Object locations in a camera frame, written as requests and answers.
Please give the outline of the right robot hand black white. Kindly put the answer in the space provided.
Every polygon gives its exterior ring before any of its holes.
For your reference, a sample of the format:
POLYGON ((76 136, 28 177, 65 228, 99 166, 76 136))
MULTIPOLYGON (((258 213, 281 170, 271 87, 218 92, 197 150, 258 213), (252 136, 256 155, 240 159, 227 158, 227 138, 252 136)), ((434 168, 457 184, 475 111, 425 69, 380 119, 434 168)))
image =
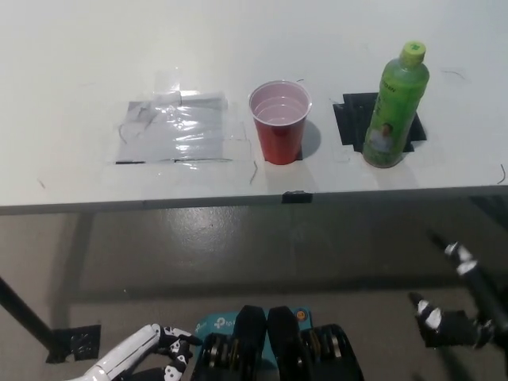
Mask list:
POLYGON ((415 310, 421 338, 427 347, 469 346, 482 348, 492 344, 507 351, 507 289, 500 289, 483 270, 479 261, 458 241, 448 241, 430 230, 429 240, 453 266, 464 282, 477 308, 474 318, 462 310, 444 310, 417 292, 409 299, 415 310))

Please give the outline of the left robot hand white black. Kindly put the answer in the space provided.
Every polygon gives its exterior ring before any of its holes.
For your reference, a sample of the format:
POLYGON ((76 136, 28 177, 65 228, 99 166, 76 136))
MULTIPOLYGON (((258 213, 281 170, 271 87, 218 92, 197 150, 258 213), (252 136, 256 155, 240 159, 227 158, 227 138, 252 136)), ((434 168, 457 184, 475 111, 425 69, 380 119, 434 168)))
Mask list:
POLYGON ((185 330, 159 324, 145 325, 111 349, 78 380, 180 380, 193 356, 191 347, 202 340, 185 330), (151 354, 169 358, 169 364, 136 373, 151 354))

